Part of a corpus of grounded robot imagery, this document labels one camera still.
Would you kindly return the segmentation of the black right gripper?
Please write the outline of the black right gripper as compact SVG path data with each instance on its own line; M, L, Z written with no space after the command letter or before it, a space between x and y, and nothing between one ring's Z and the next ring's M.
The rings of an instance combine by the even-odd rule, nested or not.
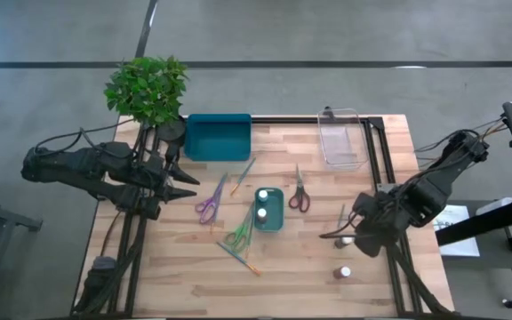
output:
M397 243L409 226L409 216L397 200L385 192L373 196L360 193L353 204L358 215L350 222L355 227L355 244L372 258L377 257L382 247Z

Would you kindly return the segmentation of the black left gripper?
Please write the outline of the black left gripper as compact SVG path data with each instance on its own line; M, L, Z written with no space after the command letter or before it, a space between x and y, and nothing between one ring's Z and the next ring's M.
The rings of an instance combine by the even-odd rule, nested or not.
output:
M133 166L132 181L145 189L144 194L141 194L137 200L135 214L148 219L157 219L160 213L160 202L167 203L196 195L195 191L175 188L172 185L174 180L192 185L200 184L197 179L181 170L179 160L180 146L169 143L164 159L157 152L153 152L147 161Z

